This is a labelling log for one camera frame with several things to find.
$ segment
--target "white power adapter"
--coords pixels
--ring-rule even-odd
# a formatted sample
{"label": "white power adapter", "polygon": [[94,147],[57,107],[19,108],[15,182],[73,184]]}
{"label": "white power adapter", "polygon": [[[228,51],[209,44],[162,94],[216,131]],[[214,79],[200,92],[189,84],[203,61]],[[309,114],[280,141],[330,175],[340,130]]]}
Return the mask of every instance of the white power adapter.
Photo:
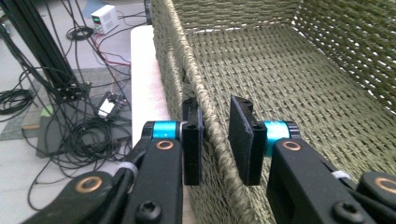
{"label": "white power adapter", "polygon": [[105,35],[119,25],[116,8],[111,5],[105,5],[91,14],[94,30],[98,34]]}

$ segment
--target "floor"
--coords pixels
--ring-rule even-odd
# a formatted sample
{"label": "floor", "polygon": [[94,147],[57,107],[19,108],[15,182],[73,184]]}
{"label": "floor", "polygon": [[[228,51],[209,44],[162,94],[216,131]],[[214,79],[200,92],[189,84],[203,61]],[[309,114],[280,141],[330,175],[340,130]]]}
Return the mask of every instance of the floor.
{"label": "floor", "polygon": [[[42,15],[45,23],[50,27],[50,17],[48,11],[44,8],[44,1],[35,0],[37,3],[38,10]],[[84,8],[88,4],[94,2],[94,0],[79,0],[81,8]],[[123,0],[123,1],[106,1],[108,4],[116,6],[119,11],[119,15],[132,15],[141,11],[144,11],[143,0]],[[55,19],[57,32],[61,37],[62,46],[68,46],[70,43],[64,34],[72,26],[71,21],[68,20],[68,15],[61,4],[61,1],[48,1],[52,15]],[[93,25],[91,19],[85,20],[89,26]],[[120,25],[112,31],[111,34],[116,33],[122,29],[128,28],[145,22],[144,17],[141,18],[128,18],[125,21],[120,21]],[[10,29],[11,37],[15,43],[20,47],[21,51],[24,52],[29,60],[38,63],[34,60],[29,49],[23,44],[23,41],[19,37],[18,33],[9,23],[6,21],[5,24]],[[117,53],[124,59],[131,61],[131,32],[130,30],[121,32],[113,37],[109,38],[101,47],[102,51]],[[119,58],[110,58],[113,61],[119,60]],[[102,66],[96,61],[93,56],[92,50],[86,44],[78,44],[78,64],[75,59],[75,52],[72,49],[68,54],[68,61],[72,68],[94,68]],[[19,74],[22,72],[18,62],[12,57],[8,51],[5,43],[0,38],[0,91],[12,89],[18,83]],[[0,132],[2,132],[6,126],[6,122],[0,122]],[[32,144],[35,145],[36,138],[30,138]],[[47,159],[39,159],[35,155],[35,150],[31,148],[24,139],[2,141],[0,142],[0,223],[20,223],[26,218],[35,213],[33,209],[28,206],[27,203],[27,191],[38,172],[47,163]],[[117,165],[107,163],[102,170],[107,170],[110,173],[116,171]],[[86,170],[79,170],[79,173],[84,173]],[[62,178],[63,175],[56,167],[51,164],[46,170],[46,174],[42,175],[39,180],[41,183],[51,182]],[[43,207],[48,204],[54,197],[60,192],[63,186],[68,182],[64,180],[56,184],[51,185],[40,185],[33,190],[31,199],[36,207]],[[192,221],[184,219],[185,223],[191,223]]]}

